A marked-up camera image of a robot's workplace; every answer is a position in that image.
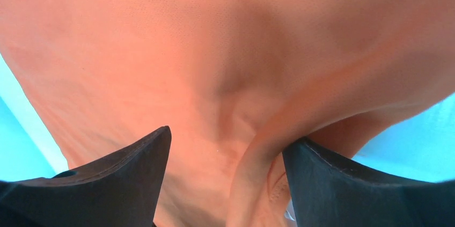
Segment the orange t shirt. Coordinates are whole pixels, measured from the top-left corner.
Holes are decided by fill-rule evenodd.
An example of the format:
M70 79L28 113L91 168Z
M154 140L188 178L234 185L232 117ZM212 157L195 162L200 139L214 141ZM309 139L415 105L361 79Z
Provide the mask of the orange t shirt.
M1 55L71 167L170 127L158 226L284 226L290 143L454 92L454 0L1 0Z

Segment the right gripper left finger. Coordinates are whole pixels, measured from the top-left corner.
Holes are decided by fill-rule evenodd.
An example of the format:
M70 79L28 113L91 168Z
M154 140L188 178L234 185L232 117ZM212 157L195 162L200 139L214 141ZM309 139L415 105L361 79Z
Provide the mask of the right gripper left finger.
M52 178L1 182L1 226L154 226L171 145L160 127Z

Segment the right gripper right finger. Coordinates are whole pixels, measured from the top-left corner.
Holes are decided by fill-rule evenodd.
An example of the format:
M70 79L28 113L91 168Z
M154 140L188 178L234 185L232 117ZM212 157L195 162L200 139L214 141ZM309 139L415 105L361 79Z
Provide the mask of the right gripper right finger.
M454 181L381 172L307 137L283 151L297 226L454 226Z

